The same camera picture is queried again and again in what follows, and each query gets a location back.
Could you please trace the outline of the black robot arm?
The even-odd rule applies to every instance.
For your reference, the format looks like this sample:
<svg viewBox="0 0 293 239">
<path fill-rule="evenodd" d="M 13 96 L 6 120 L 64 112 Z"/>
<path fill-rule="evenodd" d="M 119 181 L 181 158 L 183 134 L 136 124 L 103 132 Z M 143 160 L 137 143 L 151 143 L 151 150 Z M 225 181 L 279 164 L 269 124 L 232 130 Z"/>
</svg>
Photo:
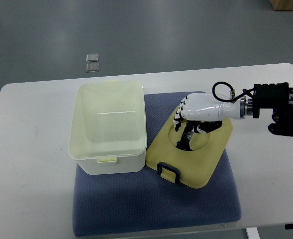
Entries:
<svg viewBox="0 0 293 239">
<path fill-rule="evenodd" d="M 215 88 L 226 85 L 230 89 L 230 98 L 219 97 Z M 255 84 L 251 89 L 243 89 L 240 95 L 235 95 L 234 88 L 227 82 L 217 82 L 212 87 L 215 99 L 223 103 L 239 103 L 239 115 L 260 117 L 261 109 L 272 109 L 273 123 L 268 125 L 268 131 L 274 135 L 293 137 L 293 87 L 287 82 L 271 84 Z"/>
</svg>

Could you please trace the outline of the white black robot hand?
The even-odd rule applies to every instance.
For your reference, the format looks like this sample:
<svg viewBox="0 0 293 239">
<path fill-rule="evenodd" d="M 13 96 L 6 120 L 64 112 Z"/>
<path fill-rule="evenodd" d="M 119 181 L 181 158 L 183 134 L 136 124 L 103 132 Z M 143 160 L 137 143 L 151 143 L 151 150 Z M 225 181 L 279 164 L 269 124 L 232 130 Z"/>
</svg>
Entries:
<svg viewBox="0 0 293 239">
<path fill-rule="evenodd" d="M 240 120 L 245 118 L 240 100 L 229 102 L 227 96 L 218 94 L 216 99 L 212 94 L 191 93 L 184 97 L 178 105 L 173 118 L 175 131 L 181 127 L 183 120 L 190 121 L 220 121 L 225 118 Z"/>
</svg>

